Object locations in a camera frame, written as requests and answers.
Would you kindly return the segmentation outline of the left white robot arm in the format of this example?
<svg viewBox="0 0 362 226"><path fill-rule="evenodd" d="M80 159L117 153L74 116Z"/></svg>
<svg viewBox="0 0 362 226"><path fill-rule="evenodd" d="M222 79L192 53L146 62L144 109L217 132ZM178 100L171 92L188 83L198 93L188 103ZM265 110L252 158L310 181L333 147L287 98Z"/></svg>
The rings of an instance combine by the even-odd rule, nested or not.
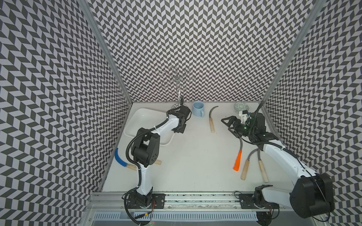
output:
<svg viewBox="0 0 362 226"><path fill-rule="evenodd" d="M137 131L136 136L126 147L125 156L137 167L138 184L127 192L125 201L130 197L130 203L141 208L152 205L153 186L149 172L151 165L158 158L161 136L170 131L183 133L190 115L191 110L185 105L180 105L168 110L166 118L161 123L149 129L140 128Z"/></svg>

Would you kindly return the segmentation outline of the orange handle sickle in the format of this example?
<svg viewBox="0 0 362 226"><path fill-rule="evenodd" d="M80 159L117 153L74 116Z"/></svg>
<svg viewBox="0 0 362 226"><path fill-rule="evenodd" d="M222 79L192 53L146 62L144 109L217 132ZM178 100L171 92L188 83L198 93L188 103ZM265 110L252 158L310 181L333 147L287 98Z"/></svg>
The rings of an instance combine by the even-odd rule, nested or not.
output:
<svg viewBox="0 0 362 226"><path fill-rule="evenodd" d="M242 149L243 149L243 139L241 137L239 138L239 142L240 142L239 152L238 152L238 155L235 160L234 167L233 167L234 171L239 171L239 168L240 168L240 161L241 161L241 155L242 155Z"/></svg>

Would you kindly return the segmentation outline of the white rectangular storage tray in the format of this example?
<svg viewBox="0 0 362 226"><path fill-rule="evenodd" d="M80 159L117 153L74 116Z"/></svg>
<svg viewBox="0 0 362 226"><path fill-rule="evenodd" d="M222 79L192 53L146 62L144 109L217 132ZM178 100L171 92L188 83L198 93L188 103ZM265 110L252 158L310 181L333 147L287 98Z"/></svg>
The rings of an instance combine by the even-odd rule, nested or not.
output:
<svg viewBox="0 0 362 226"><path fill-rule="evenodd" d="M124 134L128 137L135 137L140 128L152 129L166 120L166 113L140 108L133 116L127 120ZM166 146L173 138L173 129L178 126L179 120L175 116L170 116L168 122L156 131L160 134L160 145Z"/></svg>

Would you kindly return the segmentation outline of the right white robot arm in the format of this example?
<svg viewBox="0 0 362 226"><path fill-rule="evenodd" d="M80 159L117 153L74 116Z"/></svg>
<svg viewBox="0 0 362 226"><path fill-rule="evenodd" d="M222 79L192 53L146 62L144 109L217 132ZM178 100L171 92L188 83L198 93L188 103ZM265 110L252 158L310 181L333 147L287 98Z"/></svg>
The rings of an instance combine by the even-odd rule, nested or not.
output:
<svg viewBox="0 0 362 226"><path fill-rule="evenodd" d="M247 137L247 143L257 146L258 152L269 155L287 173L294 186L293 189L257 186L251 197L239 195L242 206L246 203L257 209L287 206L302 218L330 215L334 211L332 179L307 167L285 148L276 135L267 132L262 113L251 113L245 123L235 116L223 118L221 122L235 137Z"/></svg>

